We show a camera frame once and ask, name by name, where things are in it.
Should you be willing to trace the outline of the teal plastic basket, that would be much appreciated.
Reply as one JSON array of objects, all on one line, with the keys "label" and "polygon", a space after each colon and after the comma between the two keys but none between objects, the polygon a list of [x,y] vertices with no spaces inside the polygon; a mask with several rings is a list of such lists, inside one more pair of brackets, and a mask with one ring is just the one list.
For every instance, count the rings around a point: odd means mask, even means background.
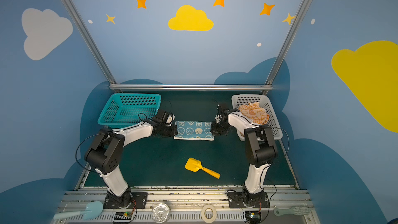
[{"label": "teal plastic basket", "polygon": [[112,129],[135,125],[154,117],[160,104],[159,94],[115,93],[108,99],[97,123]]}]

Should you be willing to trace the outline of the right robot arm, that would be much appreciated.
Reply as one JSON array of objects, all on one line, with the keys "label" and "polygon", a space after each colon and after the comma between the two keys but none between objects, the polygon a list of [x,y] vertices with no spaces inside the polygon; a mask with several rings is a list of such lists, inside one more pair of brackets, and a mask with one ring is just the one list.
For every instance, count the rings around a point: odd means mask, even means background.
[{"label": "right robot arm", "polygon": [[226,135],[231,128],[235,128],[244,135],[245,154],[250,164],[244,191],[250,195],[262,192],[266,173],[278,157],[271,127],[255,124],[237,109],[229,109],[225,104],[218,104],[217,111],[211,123],[211,133],[214,136]]}]

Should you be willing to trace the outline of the orange patterned towel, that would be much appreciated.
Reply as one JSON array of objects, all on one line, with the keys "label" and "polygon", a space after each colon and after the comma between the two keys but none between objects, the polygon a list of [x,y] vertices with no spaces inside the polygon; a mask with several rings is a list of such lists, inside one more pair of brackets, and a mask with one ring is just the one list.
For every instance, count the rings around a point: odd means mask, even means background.
[{"label": "orange patterned towel", "polygon": [[260,106],[259,102],[240,105],[238,110],[256,124],[267,124],[269,121],[268,112]]}]

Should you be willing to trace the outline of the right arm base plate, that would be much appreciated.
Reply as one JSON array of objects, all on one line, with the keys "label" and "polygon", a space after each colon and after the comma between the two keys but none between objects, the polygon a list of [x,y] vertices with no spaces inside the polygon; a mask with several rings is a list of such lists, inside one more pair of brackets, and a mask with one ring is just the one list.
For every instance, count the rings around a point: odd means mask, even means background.
[{"label": "right arm base plate", "polygon": [[247,191],[229,190],[226,193],[229,208],[267,208],[270,207],[268,195],[265,191],[249,194]]}]

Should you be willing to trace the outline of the blue bunny towel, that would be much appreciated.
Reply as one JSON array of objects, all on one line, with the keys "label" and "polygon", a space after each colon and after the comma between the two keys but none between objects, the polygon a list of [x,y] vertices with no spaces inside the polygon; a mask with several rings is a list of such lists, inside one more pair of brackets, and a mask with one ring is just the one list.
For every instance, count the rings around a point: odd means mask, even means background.
[{"label": "blue bunny towel", "polygon": [[202,121],[176,121],[177,134],[174,140],[201,140],[213,141],[211,122]]}]

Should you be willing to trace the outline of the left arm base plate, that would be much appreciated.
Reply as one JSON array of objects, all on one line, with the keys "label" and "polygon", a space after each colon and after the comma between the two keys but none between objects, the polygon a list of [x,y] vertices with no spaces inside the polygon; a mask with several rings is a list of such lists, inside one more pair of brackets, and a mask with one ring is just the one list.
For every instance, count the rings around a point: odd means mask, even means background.
[{"label": "left arm base plate", "polygon": [[122,196],[107,192],[104,209],[144,209],[148,194],[146,192],[125,192]]}]

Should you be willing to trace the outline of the grey plastic basket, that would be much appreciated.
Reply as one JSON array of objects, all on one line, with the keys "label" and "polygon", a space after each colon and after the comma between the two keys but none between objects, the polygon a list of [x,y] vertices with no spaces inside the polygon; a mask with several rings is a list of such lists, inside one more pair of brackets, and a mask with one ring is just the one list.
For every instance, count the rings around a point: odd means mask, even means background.
[{"label": "grey plastic basket", "polygon": [[275,111],[269,98],[258,94],[237,94],[232,96],[232,106],[241,111],[249,122],[260,125],[268,124],[271,127],[274,139],[280,140],[283,131],[280,129]]}]

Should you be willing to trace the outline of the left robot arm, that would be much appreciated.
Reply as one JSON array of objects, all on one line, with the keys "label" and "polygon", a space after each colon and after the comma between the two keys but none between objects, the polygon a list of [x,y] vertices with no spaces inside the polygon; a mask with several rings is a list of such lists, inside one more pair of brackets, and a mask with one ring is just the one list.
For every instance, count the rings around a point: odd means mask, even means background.
[{"label": "left robot arm", "polygon": [[125,206],[131,202],[131,188],[119,167],[124,147],[150,136],[170,138],[176,134],[175,120],[149,120],[123,129],[102,129],[94,138],[84,159],[105,182],[108,196]]}]

